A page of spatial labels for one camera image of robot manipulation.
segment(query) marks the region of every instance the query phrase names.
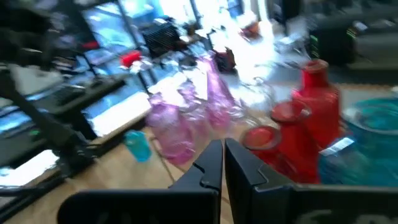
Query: wooden table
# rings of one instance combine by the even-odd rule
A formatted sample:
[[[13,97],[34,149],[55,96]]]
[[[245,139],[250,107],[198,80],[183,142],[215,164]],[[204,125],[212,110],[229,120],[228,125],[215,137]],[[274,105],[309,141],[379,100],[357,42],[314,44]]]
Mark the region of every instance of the wooden table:
[[[289,97],[292,85],[275,85],[277,99],[283,100]],[[352,102],[368,98],[390,95],[388,86],[369,86],[369,85],[339,85],[343,100],[342,107],[347,107]],[[124,125],[120,125],[113,133],[126,129],[129,124],[135,123],[138,119],[145,116],[148,107],[143,106],[139,111],[141,115],[130,120]],[[148,128],[143,131],[147,137],[152,136]],[[104,141],[106,138],[97,139],[95,143]],[[38,199],[32,205],[10,218],[6,223],[56,223],[56,215],[60,204],[69,196],[79,190],[84,189],[166,189],[178,180],[192,162],[204,150],[203,147],[197,148],[194,158],[184,165],[174,166],[161,158],[157,153],[153,153],[150,161],[138,163],[131,153],[122,144],[115,147],[112,151],[98,159],[95,165],[77,175],[73,179],[67,180],[44,197]],[[34,182],[43,180],[53,171],[48,171]],[[231,209],[229,206],[228,190],[226,182],[223,180],[223,192],[221,202],[221,223],[233,223]]]

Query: red glass bottle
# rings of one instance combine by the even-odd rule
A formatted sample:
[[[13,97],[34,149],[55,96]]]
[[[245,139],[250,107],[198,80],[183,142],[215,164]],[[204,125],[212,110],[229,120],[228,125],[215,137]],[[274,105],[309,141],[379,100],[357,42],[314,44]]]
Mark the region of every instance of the red glass bottle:
[[[310,108],[296,100],[278,103],[271,112],[271,118],[279,124],[282,135],[279,151],[297,170],[295,181],[316,184],[320,148],[305,125],[310,115]]]
[[[293,181],[299,181],[296,168],[279,151],[280,131],[272,126],[248,129],[241,137],[241,144],[274,170]]]
[[[321,148],[340,135],[340,92],[328,82],[328,63],[312,60],[302,70],[302,88],[293,90],[292,98],[311,109],[305,123]]]

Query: red glass vase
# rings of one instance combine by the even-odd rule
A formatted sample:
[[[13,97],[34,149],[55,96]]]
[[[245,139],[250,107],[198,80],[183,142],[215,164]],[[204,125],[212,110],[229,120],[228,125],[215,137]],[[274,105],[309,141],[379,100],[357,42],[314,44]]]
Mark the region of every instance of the red glass vase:
[[[321,148],[326,148],[340,135],[340,91],[327,79],[328,63],[312,60],[302,70],[302,88],[293,90],[292,98],[311,109],[305,121]]]
[[[299,181],[294,165],[279,151],[280,131],[272,126],[248,129],[241,137],[241,144],[267,165],[291,180]]]
[[[310,108],[301,101],[278,103],[271,112],[271,118],[279,124],[282,135],[279,151],[297,170],[295,181],[316,184],[320,148],[305,125],[310,116]]]

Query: wooden desk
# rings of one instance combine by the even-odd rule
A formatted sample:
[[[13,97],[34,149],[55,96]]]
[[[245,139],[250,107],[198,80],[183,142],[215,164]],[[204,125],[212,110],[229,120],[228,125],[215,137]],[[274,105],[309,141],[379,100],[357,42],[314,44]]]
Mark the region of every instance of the wooden desk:
[[[284,100],[289,97],[292,85],[274,85],[277,100]],[[369,86],[369,85],[339,85],[343,100],[342,107],[347,107],[352,102],[365,100],[368,98],[382,97],[391,95],[388,86]],[[130,124],[137,122],[148,112],[147,106],[141,107],[135,111],[140,111],[141,115],[135,116],[134,119],[119,125],[114,133],[120,132],[129,127]],[[150,138],[152,133],[149,129],[144,128],[143,131]],[[138,163],[123,145],[119,145],[112,151],[98,159],[98,162],[77,175],[75,178],[68,180],[53,191],[49,192],[38,201],[19,212],[17,215],[9,219],[6,223],[56,223],[56,214],[60,204],[71,194],[83,189],[142,189],[167,188],[179,179],[183,173],[189,169],[198,155],[203,151],[203,147],[197,148],[195,157],[188,163],[181,166],[174,166],[153,153],[150,161]],[[40,176],[36,181],[42,180],[51,171]],[[231,209],[229,206],[228,190],[226,182],[223,181],[223,193],[221,202],[221,223],[233,223]]]

